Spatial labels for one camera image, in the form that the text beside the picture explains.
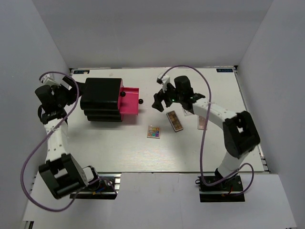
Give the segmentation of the pink black makeup drawer organizer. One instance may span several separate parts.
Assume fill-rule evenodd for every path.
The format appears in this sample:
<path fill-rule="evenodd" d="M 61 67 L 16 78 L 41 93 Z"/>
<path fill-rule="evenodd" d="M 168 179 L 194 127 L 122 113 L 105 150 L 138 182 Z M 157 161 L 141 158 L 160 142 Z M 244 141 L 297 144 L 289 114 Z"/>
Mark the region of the pink black makeup drawer organizer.
<path fill-rule="evenodd" d="M 90 122 L 122 122 L 137 115 L 143 99 L 139 88 L 125 87 L 122 78 L 87 78 L 81 84 L 80 108 Z"/>

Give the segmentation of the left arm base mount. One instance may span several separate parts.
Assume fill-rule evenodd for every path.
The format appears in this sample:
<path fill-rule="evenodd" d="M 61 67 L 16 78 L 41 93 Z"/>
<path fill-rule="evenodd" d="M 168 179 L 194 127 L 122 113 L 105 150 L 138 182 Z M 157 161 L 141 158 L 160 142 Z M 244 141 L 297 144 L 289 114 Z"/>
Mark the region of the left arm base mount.
<path fill-rule="evenodd" d="M 70 194 L 70 199 L 115 200 L 119 193 L 121 173 L 99 173 L 100 181 L 84 188 L 78 194 Z"/>

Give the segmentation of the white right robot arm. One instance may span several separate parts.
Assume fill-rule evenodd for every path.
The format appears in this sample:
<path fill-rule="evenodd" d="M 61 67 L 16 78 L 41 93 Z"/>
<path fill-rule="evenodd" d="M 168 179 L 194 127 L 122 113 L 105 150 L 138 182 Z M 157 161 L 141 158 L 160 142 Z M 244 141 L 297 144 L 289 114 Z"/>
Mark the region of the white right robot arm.
<path fill-rule="evenodd" d="M 217 186 L 227 190 L 233 183 L 231 177 L 245 166 L 244 159 L 260 144 L 260 136 L 249 112 L 236 113 L 212 103 L 211 98 L 195 93 L 187 76 L 178 76 L 174 84 L 170 83 L 168 75 L 159 76 L 157 83 L 161 90 L 154 95 L 152 107 L 162 112 L 172 103 L 179 103 L 184 110 L 205 118 L 223 131 L 225 156 L 220 166 L 215 170 L 213 183 L 202 182 L 210 187 Z"/>

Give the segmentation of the mirrored pink eyeshadow palette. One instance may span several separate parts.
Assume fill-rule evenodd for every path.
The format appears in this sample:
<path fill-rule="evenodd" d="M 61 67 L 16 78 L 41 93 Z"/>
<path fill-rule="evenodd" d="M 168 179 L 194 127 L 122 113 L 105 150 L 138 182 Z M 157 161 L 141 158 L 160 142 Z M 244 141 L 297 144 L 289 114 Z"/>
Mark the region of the mirrored pink eyeshadow palette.
<path fill-rule="evenodd" d="M 206 119 L 202 116 L 198 116 L 197 129 L 198 130 L 205 130 L 206 129 L 205 123 L 206 123 Z"/>

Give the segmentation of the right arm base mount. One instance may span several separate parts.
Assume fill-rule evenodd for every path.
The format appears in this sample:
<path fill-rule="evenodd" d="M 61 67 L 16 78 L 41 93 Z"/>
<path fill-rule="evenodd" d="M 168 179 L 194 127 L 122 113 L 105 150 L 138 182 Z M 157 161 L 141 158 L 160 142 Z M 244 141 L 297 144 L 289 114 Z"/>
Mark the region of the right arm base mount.
<path fill-rule="evenodd" d="M 201 203 L 245 202 L 244 194 L 237 195 L 244 189 L 239 175 L 215 186 L 206 186 L 198 177 L 195 184 L 199 188 Z"/>

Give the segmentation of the clear false eyelash box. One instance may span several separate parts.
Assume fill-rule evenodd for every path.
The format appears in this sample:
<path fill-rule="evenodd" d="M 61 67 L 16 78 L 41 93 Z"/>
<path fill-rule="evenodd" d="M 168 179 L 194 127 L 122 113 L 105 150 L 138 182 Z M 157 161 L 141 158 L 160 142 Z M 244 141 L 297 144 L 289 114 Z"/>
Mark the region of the clear false eyelash box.
<path fill-rule="evenodd" d="M 193 115 L 191 112 L 185 110 L 184 108 L 182 108 L 182 110 L 183 110 L 184 116 L 191 116 L 191 115 Z"/>

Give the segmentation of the long brown eyeshadow palette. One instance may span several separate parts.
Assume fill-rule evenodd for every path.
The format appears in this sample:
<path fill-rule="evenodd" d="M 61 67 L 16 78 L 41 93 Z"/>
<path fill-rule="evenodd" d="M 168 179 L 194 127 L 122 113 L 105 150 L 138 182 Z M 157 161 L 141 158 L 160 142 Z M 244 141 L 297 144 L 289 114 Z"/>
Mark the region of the long brown eyeshadow palette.
<path fill-rule="evenodd" d="M 167 117 L 170 121 L 170 124 L 173 127 L 175 132 L 179 132 L 179 131 L 183 130 L 183 126 L 182 126 L 182 124 L 181 124 L 181 122 L 180 122 L 180 120 L 179 120 L 175 111 L 167 112 L 166 115 L 167 115 Z"/>

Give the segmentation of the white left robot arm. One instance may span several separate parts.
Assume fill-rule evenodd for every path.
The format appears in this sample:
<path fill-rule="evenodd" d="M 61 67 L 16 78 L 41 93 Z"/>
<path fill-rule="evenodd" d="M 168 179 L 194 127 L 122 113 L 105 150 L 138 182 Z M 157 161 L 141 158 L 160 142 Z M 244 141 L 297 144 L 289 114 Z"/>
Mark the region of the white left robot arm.
<path fill-rule="evenodd" d="M 58 83 L 48 73 L 40 78 L 42 86 L 35 90 L 41 102 L 38 117 L 47 139 L 45 163 L 39 166 L 39 174 L 56 199 L 82 188 L 96 190 L 101 179 L 92 166 L 81 167 L 68 151 L 68 118 L 65 106 L 77 104 L 81 96 L 81 83 L 65 76 L 70 88 Z"/>

